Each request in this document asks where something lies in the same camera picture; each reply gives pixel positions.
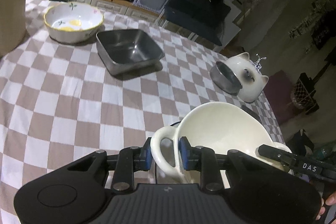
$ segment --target checkered tablecloth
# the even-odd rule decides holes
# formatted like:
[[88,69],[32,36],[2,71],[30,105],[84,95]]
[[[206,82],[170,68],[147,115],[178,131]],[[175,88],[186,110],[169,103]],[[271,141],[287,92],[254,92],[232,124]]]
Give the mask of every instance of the checkered tablecloth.
[[[0,61],[0,210],[4,224],[19,223],[13,207],[25,183],[98,149],[116,154],[142,146],[163,126],[209,101],[245,103],[213,84],[209,70],[226,58],[145,21],[105,12],[105,29],[139,28],[163,49],[162,67],[114,78],[86,45],[53,41],[43,23],[49,1],[27,0],[24,42]],[[246,104],[274,141],[280,128],[262,94]],[[137,172],[137,181],[148,173]]]

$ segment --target beige cylinder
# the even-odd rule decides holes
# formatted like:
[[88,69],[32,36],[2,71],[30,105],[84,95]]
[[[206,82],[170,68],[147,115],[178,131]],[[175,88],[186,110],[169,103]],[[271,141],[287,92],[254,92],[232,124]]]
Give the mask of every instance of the beige cylinder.
[[26,33],[26,0],[0,0],[0,57],[20,44]]

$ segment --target ribbed black surface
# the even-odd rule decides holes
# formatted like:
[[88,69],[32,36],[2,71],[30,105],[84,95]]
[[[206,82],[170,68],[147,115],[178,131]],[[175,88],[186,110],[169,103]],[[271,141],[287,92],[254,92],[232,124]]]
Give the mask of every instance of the ribbed black surface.
[[93,223],[108,224],[246,224],[223,198],[202,193],[196,184],[140,184],[120,195]]

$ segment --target human hand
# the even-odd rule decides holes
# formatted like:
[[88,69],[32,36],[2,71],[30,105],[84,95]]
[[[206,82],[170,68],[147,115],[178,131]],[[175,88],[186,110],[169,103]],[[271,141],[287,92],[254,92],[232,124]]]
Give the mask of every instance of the human hand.
[[[319,220],[321,218],[321,215],[323,215],[326,211],[326,209],[323,207],[324,205],[324,200],[323,198],[321,199],[322,200],[322,207],[320,209],[320,212],[316,218],[316,220]],[[328,206],[331,206],[331,205],[334,205],[336,204],[336,192],[332,193],[328,198],[327,200],[325,201],[325,204],[328,205]]]

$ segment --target floral bowl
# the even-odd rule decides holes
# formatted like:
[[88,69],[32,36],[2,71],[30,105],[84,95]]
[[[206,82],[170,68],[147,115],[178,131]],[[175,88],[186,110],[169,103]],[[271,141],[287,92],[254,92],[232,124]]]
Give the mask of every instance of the floral bowl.
[[52,6],[44,15],[50,37],[66,44],[93,36],[103,21],[104,16],[96,7],[76,2]]

